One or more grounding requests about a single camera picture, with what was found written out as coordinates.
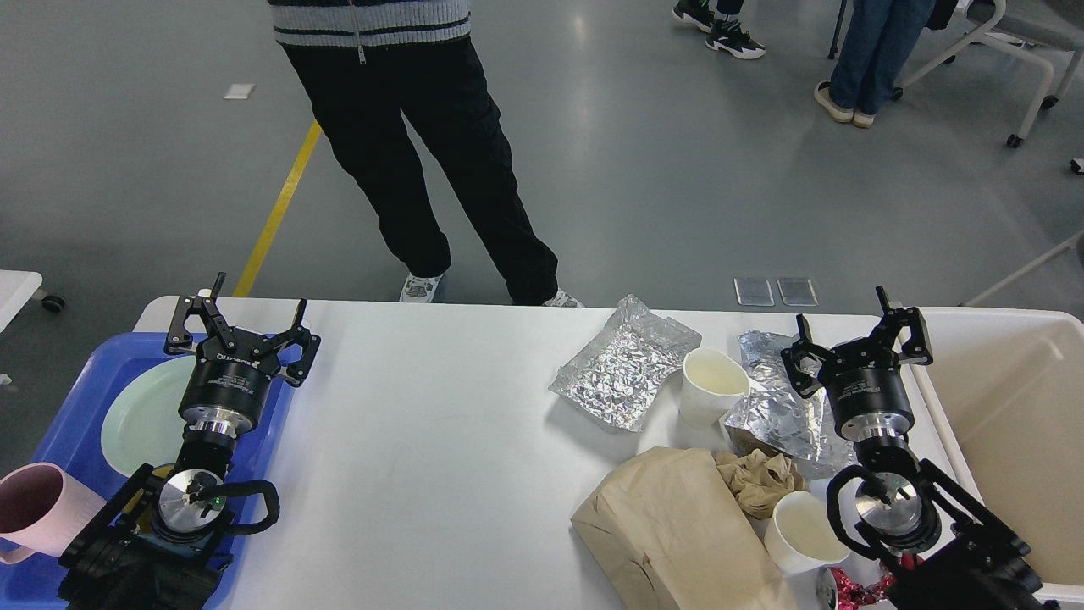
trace person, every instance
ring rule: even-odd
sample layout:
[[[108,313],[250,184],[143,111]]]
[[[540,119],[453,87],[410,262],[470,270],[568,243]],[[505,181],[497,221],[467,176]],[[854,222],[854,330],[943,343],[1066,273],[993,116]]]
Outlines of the person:
[[[403,116],[448,177],[517,304],[582,308],[531,229],[512,147],[470,41],[469,0],[269,0],[275,39],[339,165],[408,268],[401,301],[431,302],[451,264]]]
[[[710,0],[678,0],[672,14],[675,20],[696,26],[708,35],[706,44],[713,51],[726,51],[739,60],[756,60],[764,55],[764,46],[741,29],[738,13],[745,0],[717,0],[718,17],[708,8]]]
[[[854,0],[851,25],[830,80],[813,98],[838,122],[868,128],[918,42],[937,0]]]

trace yellow floor line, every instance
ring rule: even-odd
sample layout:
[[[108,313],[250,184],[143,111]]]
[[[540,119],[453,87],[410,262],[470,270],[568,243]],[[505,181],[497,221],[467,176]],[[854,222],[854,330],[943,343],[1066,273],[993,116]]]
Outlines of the yellow floor line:
[[[279,231],[279,224],[282,223],[283,217],[286,216],[286,208],[289,207],[289,202],[294,198],[294,191],[297,190],[297,183],[301,181],[301,174],[305,173],[305,166],[308,165],[309,157],[312,156],[312,148],[315,147],[319,139],[320,124],[313,120],[312,126],[309,127],[309,134],[305,137],[305,143],[301,144],[301,150],[297,151],[294,167],[291,168],[289,176],[286,176],[286,183],[282,185],[282,191],[279,192],[279,198],[274,202],[271,215],[268,216],[268,221],[263,224],[260,238],[256,241],[256,247],[253,248],[253,252],[248,256],[245,270],[241,273],[241,281],[237,282],[237,287],[233,289],[233,296],[248,296],[249,290],[253,289],[256,275],[260,272],[260,267],[263,265],[263,258],[267,257],[268,250],[271,249],[271,242],[274,241],[274,234]]]

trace white bin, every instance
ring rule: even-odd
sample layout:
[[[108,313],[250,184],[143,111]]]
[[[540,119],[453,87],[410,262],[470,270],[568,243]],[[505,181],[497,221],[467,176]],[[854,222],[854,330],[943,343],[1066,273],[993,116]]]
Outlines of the white bin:
[[[1055,312],[920,310],[935,395],[922,393],[960,484],[1031,546],[1041,597],[1084,602],[1084,325]]]

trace jeans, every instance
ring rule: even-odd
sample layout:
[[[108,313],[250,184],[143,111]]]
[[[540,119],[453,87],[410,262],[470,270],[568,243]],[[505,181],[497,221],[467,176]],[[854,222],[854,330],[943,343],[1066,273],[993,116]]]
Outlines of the jeans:
[[[366,49],[286,47],[335,158],[369,197],[380,233],[410,272],[452,262],[403,115],[448,181],[517,304],[557,291],[557,257],[531,229],[516,190],[512,147],[470,39]]]
[[[831,73],[831,101],[877,114],[892,96],[935,0],[854,0],[851,25]]]

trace striped sweater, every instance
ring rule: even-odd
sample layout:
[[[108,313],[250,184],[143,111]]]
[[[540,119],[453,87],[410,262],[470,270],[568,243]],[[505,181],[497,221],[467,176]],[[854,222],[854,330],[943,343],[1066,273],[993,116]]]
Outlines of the striped sweater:
[[[470,0],[268,0],[285,47],[447,42],[470,34]]]

